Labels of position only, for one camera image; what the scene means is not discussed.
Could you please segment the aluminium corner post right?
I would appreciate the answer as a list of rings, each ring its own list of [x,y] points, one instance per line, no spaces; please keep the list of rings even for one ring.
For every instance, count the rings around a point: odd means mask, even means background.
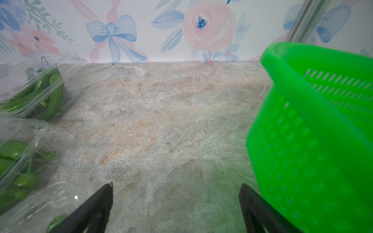
[[[332,2],[331,0],[305,1],[285,41],[307,44]]]

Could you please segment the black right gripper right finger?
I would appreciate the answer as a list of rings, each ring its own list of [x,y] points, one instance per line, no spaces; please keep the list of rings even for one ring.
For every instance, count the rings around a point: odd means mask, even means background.
[[[239,201],[248,233],[301,233],[247,184],[241,186]]]

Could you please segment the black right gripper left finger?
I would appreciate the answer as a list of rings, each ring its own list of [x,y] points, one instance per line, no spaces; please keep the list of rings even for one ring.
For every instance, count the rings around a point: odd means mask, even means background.
[[[113,206],[113,184],[106,183],[51,230],[52,233],[104,233]]]

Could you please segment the green plastic basket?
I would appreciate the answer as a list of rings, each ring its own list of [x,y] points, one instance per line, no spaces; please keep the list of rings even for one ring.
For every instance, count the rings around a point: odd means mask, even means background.
[[[305,233],[372,232],[372,58],[279,42],[260,62],[273,84],[246,147],[262,197]]]

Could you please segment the clear pepper container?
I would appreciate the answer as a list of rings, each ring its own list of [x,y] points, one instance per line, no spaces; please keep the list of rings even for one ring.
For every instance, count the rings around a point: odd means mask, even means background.
[[[86,86],[86,60],[75,52],[34,52],[1,65],[1,116],[50,122]]]
[[[69,215],[87,198],[82,188],[57,182],[12,207],[1,216],[2,233],[45,233],[58,216]]]
[[[1,118],[1,214],[44,185],[43,172],[57,161],[50,130],[40,120]]]

